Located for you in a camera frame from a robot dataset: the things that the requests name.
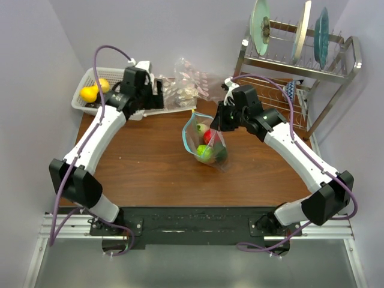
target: ziplock bag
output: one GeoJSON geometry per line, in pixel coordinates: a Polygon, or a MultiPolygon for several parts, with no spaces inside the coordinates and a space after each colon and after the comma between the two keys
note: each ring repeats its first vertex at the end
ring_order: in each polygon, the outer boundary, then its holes
{"type": "Polygon", "coordinates": [[[228,154],[221,132],[210,129],[213,117],[192,110],[191,119],[182,130],[182,140],[187,152],[197,161],[226,170],[228,154]]]}

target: yellow fruit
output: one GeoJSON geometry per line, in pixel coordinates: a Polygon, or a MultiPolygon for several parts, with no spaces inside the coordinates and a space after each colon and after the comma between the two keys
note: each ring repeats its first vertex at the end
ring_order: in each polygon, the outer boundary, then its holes
{"type": "Polygon", "coordinates": [[[81,98],[88,103],[92,103],[97,99],[98,88],[97,86],[84,87],[80,90],[81,98]]]}
{"type": "Polygon", "coordinates": [[[108,92],[108,91],[110,90],[109,82],[108,82],[106,79],[104,79],[104,78],[99,78],[99,82],[100,82],[101,90],[102,90],[103,93],[106,93],[106,92],[108,92]]]}

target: wall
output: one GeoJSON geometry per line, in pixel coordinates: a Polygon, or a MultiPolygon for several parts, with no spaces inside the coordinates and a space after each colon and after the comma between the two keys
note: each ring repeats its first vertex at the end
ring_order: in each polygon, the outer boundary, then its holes
{"type": "Polygon", "coordinates": [[[53,157],[74,143],[84,74],[46,0],[0,2],[0,287],[22,287],[54,193],[53,157]]]}
{"type": "MultiPolygon", "coordinates": [[[[360,39],[362,68],[316,131],[323,158],[355,177],[353,192],[359,212],[351,223],[370,287],[382,287],[384,283],[384,252],[380,248],[384,238],[384,25],[382,15],[377,13],[383,8],[379,0],[350,0],[340,17],[337,27],[344,35],[360,39]]],[[[318,113],[329,100],[329,94],[317,94],[314,100],[314,112],[318,113]]]]}
{"type": "MultiPolygon", "coordinates": [[[[84,69],[101,44],[136,60],[150,59],[156,74],[173,75],[179,57],[197,69],[232,74],[255,0],[49,0],[84,69]]],[[[311,23],[324,6],[335,24],[348,0],[313,0],[311,23]]],[[[271,18],[296,24],[304,0],[269,0],[271,18]]],[[[99,66],[123,67],[121,56],[100,53],[99,66]]]]}

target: plastic basket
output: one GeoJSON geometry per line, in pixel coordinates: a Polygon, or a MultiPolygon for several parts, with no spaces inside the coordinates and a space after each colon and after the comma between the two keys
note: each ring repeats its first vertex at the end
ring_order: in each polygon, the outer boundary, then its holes
{"type": "MultiPolygon", "coordinates": [[[[106,79],[109,82],[110,86],[112,87],[114,84],[122,80],[124,69],[97,67],[97,74],[100,78],[106,79]]],[[[79,85],[77,86],[77,89],[73,95],[71,104],[73,108],[84,111],[87,114],[95,116],[97,113],[97,108],[85,107],[87,102],[82,100],[80,96],[80,90],[83,87],[93,86],[94,83],[95,83],[94,70],[93,68],[90,68],[87,70],[87,72],[81,79],[79,85]]],[[[186,111],[186,110],[191,110],[195,108],[196,107],[193,106],[193,107],[180,107],[172,110],[166,110],[166,109],[141,110],[141,111],[137,111],[134,115],[132,115],[130,117],[130,120],[141,120],[143,117],[146,117],[149,115],[186,111]]]]}

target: brown tabletop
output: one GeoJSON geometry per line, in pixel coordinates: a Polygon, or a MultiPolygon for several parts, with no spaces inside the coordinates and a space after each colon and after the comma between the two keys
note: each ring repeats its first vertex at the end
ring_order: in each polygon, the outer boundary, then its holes
{"type": "MultiPolygon", "coordinates": [[[[216,108],[213,102],[197,105],[212,116],[216,108]]],[[[199,163],[181,137],[190,116],[186,111],[128,121],[97,166],[103,193],[119,206],[277,206],[308,195],[295,171],[243,128],[224,133],[227,172],[199,163]]],[[[93,118],[84,114],[78,140],[93,118]]],[[[62,199],[61,206],[73,204],[62,199]]]]}

